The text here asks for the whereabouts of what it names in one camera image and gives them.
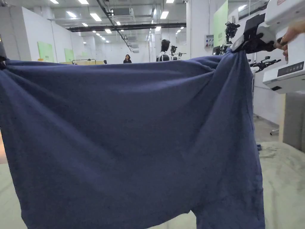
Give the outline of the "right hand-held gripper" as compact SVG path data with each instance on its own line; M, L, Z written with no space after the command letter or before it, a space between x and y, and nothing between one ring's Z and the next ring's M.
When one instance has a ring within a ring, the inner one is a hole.
M265 14L246 21L243 35L231 48L232 52L271 52L286 33L288 26L305 18L304 0L271 0ZM305 35L299 34L288 42L287 64L264 73L263 84L271 90L285 94L305 89Z

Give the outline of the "person's right hand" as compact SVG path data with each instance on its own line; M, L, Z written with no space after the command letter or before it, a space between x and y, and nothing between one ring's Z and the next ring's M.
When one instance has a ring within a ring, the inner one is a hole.
M305 21L298 21L292 23L285 35L280 39L280 41L276 42L274 47L277 49L281 49L283 51L283 56L285 57L285 61L289 60L288 57L288 42L294 40L299 34L305 33Z

